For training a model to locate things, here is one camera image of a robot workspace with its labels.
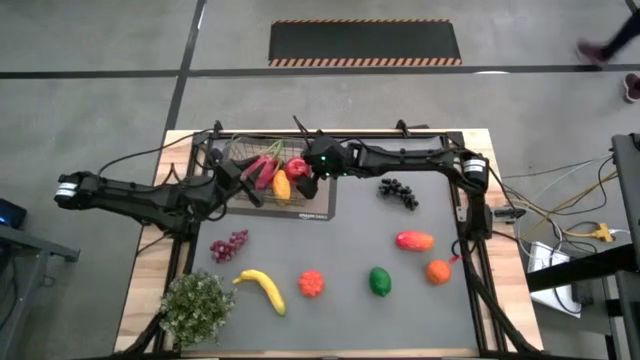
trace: concrete floor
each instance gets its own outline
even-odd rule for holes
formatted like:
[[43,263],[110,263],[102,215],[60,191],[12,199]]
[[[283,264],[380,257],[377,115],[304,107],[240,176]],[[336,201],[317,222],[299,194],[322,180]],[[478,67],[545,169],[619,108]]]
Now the concrete floor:
[[[0,0],[0,72],[177,69],[196,0]],[[295,18],[452,19],[467,65],[575,64],[579,37],[606,40],[629,15],[624,1],[211,0],[192,68],[265,67],[268,24]],[[617,59],[640,63],[640,44]],[[398,119],[434,128],[489,128],[503,176],[599,157],[610,136],[639,131],[640,108],[620,94],[624,73],[403,75],[189,79],[177,129],[380,128]],[[0,197],[29,210],[26,230],[82,248],[77,264],[52,262],[28,320],[22,358],[69,359],[111,352],[140,227],[103,211],[57,209],[59,174],[157,146],[175,79],[0,80]],[[106,174],[149,182],[156,157]],[[539,199],[552,206],[596,182],[596,166]],[[535,195],[558,174],[509,180]],[[559,219],[626,228],[615,181],[608,205]],[[581,208],[599,204],[590,195]],[[527,218],[530,224],[535,220]],[[550,242],[550,231],[533,238]],[[629,239],[621,236],[618,244]],[[610,245],[593,242],[600,249]],[[604,339],[557,326],[565,315],[537,308],[545,348],[606,357]]]

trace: metal basket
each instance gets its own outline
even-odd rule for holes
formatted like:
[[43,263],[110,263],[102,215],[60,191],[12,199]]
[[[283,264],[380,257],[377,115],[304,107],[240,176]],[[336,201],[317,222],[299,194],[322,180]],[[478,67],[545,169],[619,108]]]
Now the metal basket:
[[[235,138],[225,145],[224,156],[226,160],[244,160],[256,155],[260,155],[267,151],[267,149],[275,141],[282,140],[283,147],[280,151],[279,158],[284,163],[289,159],[300,156],[300,153],[305,148],[306,144],[301,139],[281,139],[281,138],[251,138],[251,137],[239,137]],[[276,198],[273,193],[272,184],[269,184],[264,190],[260,191],[265,202],[276,203],[282,206],[305,206],[307,199],[295,188],[294,184],[291,184],[291,198],[289,200],[282,200]],[[235,195],[236,199],[248,200],[248,196],[240,192]]]

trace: red grapes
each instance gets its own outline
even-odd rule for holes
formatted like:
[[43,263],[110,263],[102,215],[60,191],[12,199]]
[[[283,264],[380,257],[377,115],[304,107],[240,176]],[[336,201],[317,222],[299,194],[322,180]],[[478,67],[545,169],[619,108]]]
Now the red grapes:
[[233,256],[244,246],[249,240],[249,230],[242,230],[231,233],[229,242],[222,240],[214,241],[209,250],[213,252],[211,258],[218,264],[224,264],[230,261]]

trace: hazard stripe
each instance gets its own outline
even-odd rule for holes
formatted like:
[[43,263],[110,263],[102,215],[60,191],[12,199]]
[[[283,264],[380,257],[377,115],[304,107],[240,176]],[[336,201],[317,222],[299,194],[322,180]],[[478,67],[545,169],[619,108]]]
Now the hazard stripe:
[[459,66],[459,58],[299,58],[272,59],[270,67],[322,67],[322,66]]
[[363,22],[450,22],[449,19],[304,19],[304,20],[275,20],[277,24],[302,24],[302,23],[363,23]]

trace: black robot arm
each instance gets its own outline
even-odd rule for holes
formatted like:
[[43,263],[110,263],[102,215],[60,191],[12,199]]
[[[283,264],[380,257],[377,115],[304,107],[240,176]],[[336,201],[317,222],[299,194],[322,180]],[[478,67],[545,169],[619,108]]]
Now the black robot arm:
[[256,160],[225,161],[214,166],[213,177],[190,176],[178,184],[158,186],[107,179],[90,172],[60,175],[54,200],[64,209],[103,209],[143,225],[155,224],[166,232],[184,233],[189,224],[210,220],[212,212],[226,206],[227,200],[240,191],[247,193],[256,207],[262,206],[262,197],[253,185],[261,168],[249,177],[242,176]]
[[468,196],[466,221],[461,233],[467,239],[491,237],[491,210],[485,203],[489,185],[489,160],[467,149],[389,151],[367,145],[360,140],[343,146],[328,135],[310,141],[302,152],[311,166],[311,177],[298,178],[297,189],[313,198],[320,179],[356,176],[359,178],[382,176],[390,171],[437,171],[444,174]]

